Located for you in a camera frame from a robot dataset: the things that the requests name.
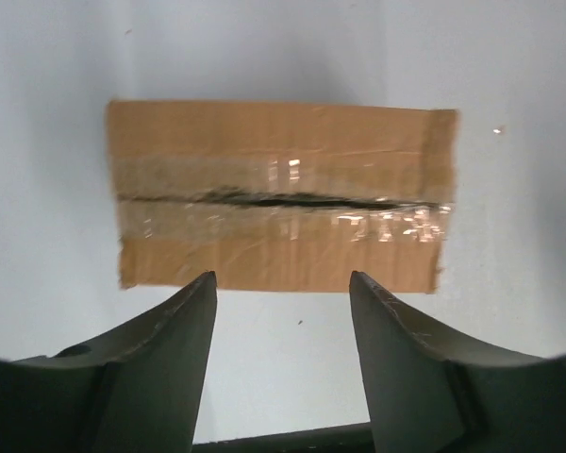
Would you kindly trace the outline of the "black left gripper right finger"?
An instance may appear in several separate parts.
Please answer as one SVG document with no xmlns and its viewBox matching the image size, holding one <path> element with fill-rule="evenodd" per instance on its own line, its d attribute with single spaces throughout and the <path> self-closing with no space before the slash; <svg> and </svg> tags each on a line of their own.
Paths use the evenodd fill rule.
<svg viewBox="0 0 566 453">
<path fill-rule="evenodd" d="M 349 295 L 379 452 L 566 452 L 566 354 L 488 344 L 362 272 Z"/>
</svg>

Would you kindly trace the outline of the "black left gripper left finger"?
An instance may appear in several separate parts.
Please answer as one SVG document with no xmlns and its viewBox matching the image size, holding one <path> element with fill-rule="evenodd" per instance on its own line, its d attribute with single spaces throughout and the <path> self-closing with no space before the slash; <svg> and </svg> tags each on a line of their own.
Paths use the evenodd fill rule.
<svg viewBox="0 0 566 453">
<path fill-rule="evenodd" d="M 207 371 L 217 282 L 53 357 L 0 360 L 0 452 L 188 452 Z"/>
</svg>

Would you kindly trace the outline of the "brown cardboard express box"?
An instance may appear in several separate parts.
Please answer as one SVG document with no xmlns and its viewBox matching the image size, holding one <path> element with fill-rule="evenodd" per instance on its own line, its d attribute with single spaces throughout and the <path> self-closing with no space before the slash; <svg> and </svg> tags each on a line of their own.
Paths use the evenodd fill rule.
<svg viewBox="0 0 566 453">
<path fill-rule="evenodd" d="M 113 100 L 121 285 L 432 294 L 455 204 L 455 109 Z"/>
</svg>

